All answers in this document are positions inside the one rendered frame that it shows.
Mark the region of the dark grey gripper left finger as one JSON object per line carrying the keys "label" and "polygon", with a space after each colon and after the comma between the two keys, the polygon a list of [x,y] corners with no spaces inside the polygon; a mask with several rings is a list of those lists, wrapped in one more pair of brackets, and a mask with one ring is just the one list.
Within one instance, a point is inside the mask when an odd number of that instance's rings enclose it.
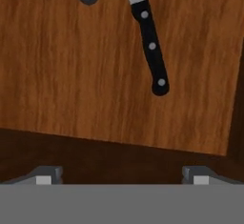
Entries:
{"label": "dark grey gripper left finger", "polygon": [[39,166],[30,173],[2,182],[2,185],[59,185],[63,183],[61,166]]}

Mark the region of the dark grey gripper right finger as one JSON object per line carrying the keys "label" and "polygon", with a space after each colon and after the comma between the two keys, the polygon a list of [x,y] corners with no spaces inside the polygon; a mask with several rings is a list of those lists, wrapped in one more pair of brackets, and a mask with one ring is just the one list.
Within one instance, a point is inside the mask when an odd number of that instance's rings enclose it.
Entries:
{"label": "dark grey gripper right finger", "polygon": [[184,166],[182,183],[192,185],[244,185],[244,182],[219,175],[206,166]]}

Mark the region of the black-handled kitchen knife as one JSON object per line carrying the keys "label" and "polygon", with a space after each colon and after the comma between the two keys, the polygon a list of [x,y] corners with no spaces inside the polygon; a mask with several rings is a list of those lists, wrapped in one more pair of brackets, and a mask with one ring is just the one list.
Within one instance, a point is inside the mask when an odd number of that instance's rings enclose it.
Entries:
{"label": "black-handled kitchen knife", "polygon": [[132,16],[138,22],[142,46],[152,75],[152,92],[163,96],[170,90],[160,43],[158,40],[153,12],[149,0],[129,0]]}

